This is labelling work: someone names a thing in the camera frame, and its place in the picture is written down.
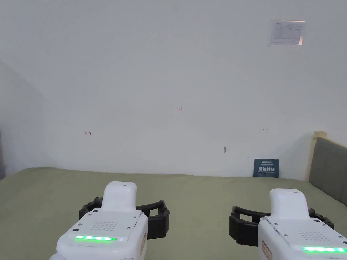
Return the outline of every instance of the gray upholstered headboard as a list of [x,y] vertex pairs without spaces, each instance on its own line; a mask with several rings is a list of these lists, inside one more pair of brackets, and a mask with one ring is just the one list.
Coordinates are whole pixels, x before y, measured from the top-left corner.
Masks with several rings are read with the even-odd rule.
[[347,206],[347,148],[318,137],[310,183]]

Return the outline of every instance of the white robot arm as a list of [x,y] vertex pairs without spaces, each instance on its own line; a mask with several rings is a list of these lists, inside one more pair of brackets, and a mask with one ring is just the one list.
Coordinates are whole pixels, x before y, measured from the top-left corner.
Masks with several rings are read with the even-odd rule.
[[[163,201],[136,207],[136,189],[131,182],[109,183],[97,198],[100,207],[91,202],[80,210],[80,220],[58,240],[50,260],[143,260],[147,239],[166,236],[170,212]],[[158,216],[150,217],[155,208]]]
[[[233,207],[229,234],[238,244],[258,246],[261,260],[347,259],[347,239],[329,219],[310,217],[300,191],[273,189],[270,199],[271,214]],[[252,222],[240,214],[252,216]]]

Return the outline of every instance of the red label sticker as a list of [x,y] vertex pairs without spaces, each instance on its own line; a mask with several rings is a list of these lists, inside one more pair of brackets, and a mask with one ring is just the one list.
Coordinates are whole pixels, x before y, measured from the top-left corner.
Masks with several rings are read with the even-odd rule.
[[141,250],[140,250],[140,256],[142,255],[143,248],[145,247],[146,244],[146,233],[143,236],[142,242],[141,242]]
[[268,260],[272,260],[272,253],[264,241],[262,241],[262,248],[263,248],[263,252],[266,255],[266,257],[268,258]]

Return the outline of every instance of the green tablecloth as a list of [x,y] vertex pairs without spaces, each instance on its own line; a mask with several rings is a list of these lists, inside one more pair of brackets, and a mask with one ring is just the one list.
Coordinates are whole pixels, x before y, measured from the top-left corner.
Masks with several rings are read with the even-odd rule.
[[147,260],[258,259],[257,248],[229,236],[233,205],[270,212],[273,188],[302,191],[309,207],[347,236],[347,207],[310,183],[250,177],[119,174],[30,168],[0,181],[0,259],[48,260],[58,238],[78,221],[78,210],[101,197],[111,181],[137,185],[136,204],[163,199],[170,210],[164,239],[148,241]]

